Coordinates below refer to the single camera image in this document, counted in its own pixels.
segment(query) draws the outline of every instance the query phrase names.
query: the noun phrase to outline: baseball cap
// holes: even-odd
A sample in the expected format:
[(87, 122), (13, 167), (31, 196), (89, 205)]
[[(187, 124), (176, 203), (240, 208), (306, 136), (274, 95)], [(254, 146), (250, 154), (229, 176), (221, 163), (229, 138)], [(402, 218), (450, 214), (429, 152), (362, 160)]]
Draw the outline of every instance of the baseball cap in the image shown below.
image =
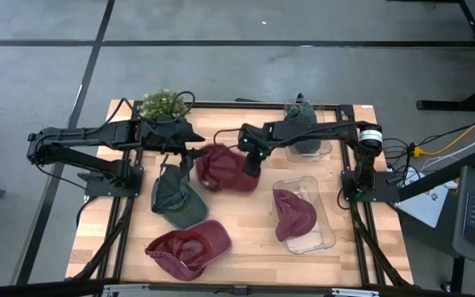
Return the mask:
[(273, 190), (274, 202), (280, 222), (275, 234), (283, 242), (289, 237), (298, 237), (311, 231), (317, 222), (314, 206), (287, 190)]
[(195, 160), (195, 171), (203, 186), (211, 191), (256, 189), (259, 177), (243, 172), (244, 155), (231, 151), (224, 144), (208, 144), (200, 151), (205, 155)]
[(171, 276), (192, 281), (231, 247), (232, 241), (223, 225), (207, 219), (186, 230), (171, 231), (156, 238), (145, 252)]
[(208, 208), (200, 193), (190, 185), (188, 175), (178, 166), (161, 164), (160, 177), (152, 189), (152, 212), (178, 229), (186, 229), (206, 219)]
[[(313, 106), (308, 101), (294, 103), (289, 107), (285, 107), (284, 120), (290, 120), (297, 124), (317, 124), (317, 115), (314, 112)], [(310, 139), (302, 140), (289, 147), (292, 153), (315, 153), (322, 145), (321, 140)]]

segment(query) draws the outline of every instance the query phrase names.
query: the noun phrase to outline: clear plastic container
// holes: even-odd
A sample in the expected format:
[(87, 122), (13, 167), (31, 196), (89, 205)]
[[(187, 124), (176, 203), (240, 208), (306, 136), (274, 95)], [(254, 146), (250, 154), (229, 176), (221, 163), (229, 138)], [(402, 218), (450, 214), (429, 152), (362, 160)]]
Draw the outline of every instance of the clear plastic container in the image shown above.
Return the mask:
[[(324, 106), (315, 105), (309, 99), (293, 99), (284, 103), (284, 119), (287, 117), (288, 112), (293, 106), (301, 104), (301, 102), (307, 102), (314, 109), (315, 116), (317, 117), (317, 123), (325, 122), (324, 118)], [(327, 140), (304, 140), (296, 144), (293, 144), (285, 148), (285, 155), (289, 161), (293, 162), (316, 162), (323, 158), (324, 155), (332, 151), (332, 145)]]
[(317, 222), (307, 234), (295, 238), (287, 238), (285, 247), (295, 255), (327, 249), (335, 245), (336, 236), (327, 221), (326, 211), (318, 191), (318, 181), (314, 177), (299, 177), (286, 181), (278, 181), (273, 190), (286, 190), (296, 194), (314, 206), (317, 211)]

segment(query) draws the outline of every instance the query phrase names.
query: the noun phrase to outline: black table leg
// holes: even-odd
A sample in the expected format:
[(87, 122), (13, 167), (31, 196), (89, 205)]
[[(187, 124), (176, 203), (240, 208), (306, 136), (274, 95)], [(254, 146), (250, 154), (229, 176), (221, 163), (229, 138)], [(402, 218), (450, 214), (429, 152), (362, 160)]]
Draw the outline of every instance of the black table leg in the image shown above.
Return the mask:
[(465, 270), (465, 258), (454, 258), (454, 266), (452, 268), (452, 281), (445, 282), (441, 285), (441, 289), (446, 292), (461, 293), (463, 287), (463, 273)]
[(419, 100), (416, 107), (420, 111), (475, 111), (475, 93), (463, 101)]

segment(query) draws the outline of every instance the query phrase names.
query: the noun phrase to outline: dark green fabric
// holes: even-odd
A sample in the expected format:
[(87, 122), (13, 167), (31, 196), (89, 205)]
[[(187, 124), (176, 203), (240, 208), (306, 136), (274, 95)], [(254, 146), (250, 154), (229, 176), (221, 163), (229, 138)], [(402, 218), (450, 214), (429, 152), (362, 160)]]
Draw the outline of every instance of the dark green fabric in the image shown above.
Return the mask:
[(208, 208), (199, 192), (190, 185), (179, 167), (163, 166), (166, 171), (153, 185), (152, 212), (163, 215), (179, 229), (204, 221)]
[[(290, 120), (297, 124), (317, 124), (317, 115), (313, 107), (307, 101), (294, 103), (285, 109), (284, 120)], [(321, 140), (304, 140), (290, 146), (292, 153), (316, 153), (322, 145)]]

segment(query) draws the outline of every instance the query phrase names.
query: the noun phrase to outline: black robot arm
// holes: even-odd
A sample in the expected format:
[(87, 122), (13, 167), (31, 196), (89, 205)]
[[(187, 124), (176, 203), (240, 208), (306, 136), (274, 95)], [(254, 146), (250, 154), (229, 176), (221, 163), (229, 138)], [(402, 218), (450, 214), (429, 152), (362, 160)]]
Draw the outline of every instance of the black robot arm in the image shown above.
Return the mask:
[(79, 173), (85, 182), (88, 196), (137, 196), (143, 168), (130, 166), (129, 160), (108, 161), (71, 149), (77, 146), (106, 146), (119, 151), (145, 149), (160, 153), (180, 154), (187, 162), (195, 151), (186, 148), (187, 142), (202, 142), (184, 118), (122, 120), (105, 123), (98, 128), (45, 128), (29, 134), (27, 158), (42, 166), (64, 163), (90, 173)]
[(243, 124), (237, 145), (248, 153), (243, 171), (258, 177), (261, 162), (270, 156), (273, 149), (310, 139), (344, 141), (355, 155), (354, 186), (359, 191), (374, 188), (374, 162), (382, 152), (382, 127), (365, 121), (302, 125), (282, 120), (265, 123), (262, 128)]

